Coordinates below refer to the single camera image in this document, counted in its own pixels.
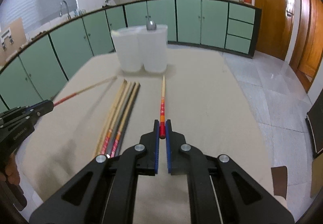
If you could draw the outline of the person's left hand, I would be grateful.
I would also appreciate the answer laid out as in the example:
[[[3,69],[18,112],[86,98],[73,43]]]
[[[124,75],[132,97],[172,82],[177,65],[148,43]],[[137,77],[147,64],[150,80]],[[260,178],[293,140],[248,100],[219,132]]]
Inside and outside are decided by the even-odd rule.
[[[1,188],[3,188],[4,194],[9,199],[9,202],[18,211],[22,211],[27,205],[27,200],[24,196],[24,191],[19,185],[20,175],[15,161],[15,154],[12,153],[2,165]]]

